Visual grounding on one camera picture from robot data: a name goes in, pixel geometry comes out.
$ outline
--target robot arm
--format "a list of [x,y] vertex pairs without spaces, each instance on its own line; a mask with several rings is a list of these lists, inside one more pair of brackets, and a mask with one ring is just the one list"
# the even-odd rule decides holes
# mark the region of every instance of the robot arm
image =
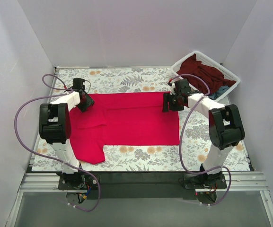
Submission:
[[[174,92],[175,94],[163,94],[164,112],[169,109],[180,111],[184,109],[184,106],[193,108],[203,96],[198,91],[191,90],[187,79],[176,81]],[[223,105],[204,97],[195,110],[209,119],[209,135],[212,142],[208,157],[200,171],[223,166],[229,152],[245,137],[238,108],[236,105]],[[211,178],[219,174],[221,174],[221,168],[207,173]]]
[[[80,163],[75,158],[69,139],[71,135],[69,112],[76,106],[84,112],[94,104],[94,101],[85,92],[84,79],[74,79],[71,89],[73,92],[49,104],[40,105],[39,134],[42,139],[45,139],[51,145],[59,159],[79,167]],[[62,172],[73,174],[77,170],[64,165]]]

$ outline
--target red cloth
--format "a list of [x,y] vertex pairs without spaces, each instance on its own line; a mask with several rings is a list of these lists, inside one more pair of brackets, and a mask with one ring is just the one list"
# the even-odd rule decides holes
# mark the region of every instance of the red cloth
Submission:
[[[223,74],[216,68],[203,65],[201,61],[196,60],[196,54],[187,58],[182,65],[180,70],[177,72],[181,74],[192,74],[200,77],[210,89],[210,94],[213,94],[219,90],[221,86],[227,85],[228,87],[235,84],[235,81],[224,79]],[[205,85],[196,78],[188,77],[189,83],[196,87],[200,92],[206,94],[207,88]]]
[[94,105],[70,111],[70,142],[78,160],[104,162],[104,145],[178,145],[177,112],[162,112],[163,92],[91,94]]

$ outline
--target white panel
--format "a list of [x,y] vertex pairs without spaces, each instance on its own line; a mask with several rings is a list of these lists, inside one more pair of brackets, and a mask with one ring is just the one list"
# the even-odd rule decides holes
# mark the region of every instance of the white panel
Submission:
[[256,0],[18,0],[54,66],[223,62]]
[[[0,0],[0,227],[15,201],[30,154],[13,129],[16,110],[30,98],[48,94],[41,75],[53,67],[16,0]],[[29,147],[38,128],[39,103],[23,110],[19,131]]]
[[250,159],[264,172],[273,201],[273,1],[256,3],[224,66],[241,78],[230,97],[239,107]]

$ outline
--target floral mat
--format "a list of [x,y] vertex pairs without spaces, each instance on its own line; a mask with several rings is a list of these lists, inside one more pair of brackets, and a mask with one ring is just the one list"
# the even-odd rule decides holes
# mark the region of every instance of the floral mat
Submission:
[[[89,93],[124,93],[168,91],[171,73],[168,68],[103,68],[103,69],[64,69],[58,76],[69,87],[73,78],[84,78],[91,82]],[[62,84],[56,81],[56,87]],[[229,100],[220,101],[227,105]],[[180,129],[190,109],[178,112]],[[198,171],[205,161],[211,145],[208,119],[194,112],[187,124],[183,137],[183,159],[189,170]],[[54,150],[41,138],[38,139],[37,152],[55,157]],[[92,165],[81,162],[88,171],[183,171],[179,161],[178,146],[104,146],[106,160]],[[225,161],[232,171],[248,171],[249,166],[242,143],[229,153]],[[33,171],[60,171],[62,165],[54,160],[36,156]]]

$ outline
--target laundry basket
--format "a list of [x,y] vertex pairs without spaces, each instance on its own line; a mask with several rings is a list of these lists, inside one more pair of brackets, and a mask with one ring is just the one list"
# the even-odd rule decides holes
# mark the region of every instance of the laundry basket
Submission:
[[[203,53],[201,53],[199,51],[193,51],[192,53],[190,53],[190,54],[186,55],[185,57],[183,57],[181,60],[177,61],[171,67],[172,73],[175,74],[176,76],[178,76],[178,74],[176,72],[178,72],[180,70],[180,66],[182,65],[182,63],[187,58],[191,57],[193,54],[196,54],[196,60],[201,61],[202,64],[215,67],[219,71],[221,71],[222,74],[224,75],[225,79],[230,79],[230,80],[236,81],[236,83],[233,86],[231,86],[224,94],[222,94],[220,97],[215,99],[216,102],[218,102],[219,100],[221,100],[222,98],[227,96],[239,84],[240,79],[238,78],[238,76],[236,76],[234,73],[230,72],[225,67],[221,66],[216,61],[212,60],[211,58],[209,58],[208,56],[204,55]],[[190,87],[193,88],[194,90],[197,90],[192,84],[190,84]]]

